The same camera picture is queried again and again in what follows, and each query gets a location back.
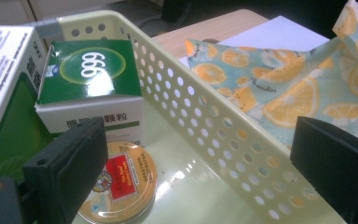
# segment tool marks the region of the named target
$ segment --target white cardboard box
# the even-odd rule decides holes
[[[22,178],[22,164],[52,139],[34,111],[46,58],[33,27],[0,26],[0,176]]]

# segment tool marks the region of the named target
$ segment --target white paper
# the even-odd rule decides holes
[[[329,41],[328,38],[279,16],[223,40],[219,44],[231,47],[309,51],[327,41]],[[183,57],[179,61],[188,67],[187,57]]]

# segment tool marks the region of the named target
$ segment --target fabric with orange slices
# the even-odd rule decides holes
[[[358,137],[358,4],[350,0],[336,38],[310,51],[231,47],[188,39],[190,68],[289,148],[298,116]]]

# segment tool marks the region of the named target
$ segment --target round tin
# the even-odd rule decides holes
[[[156,166],[135,144],[109,142],[109,159],[79,214],[91,223],[123,223],[140,215],[154,199]]]

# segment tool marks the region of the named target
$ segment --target table surface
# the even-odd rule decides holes
[[[201,21],[153,39],[176,58],[186,56],[185,40],[214,39],[225,40],[243,31],[249,30],[268,19],[247,9],[240,9],[219,17]]]

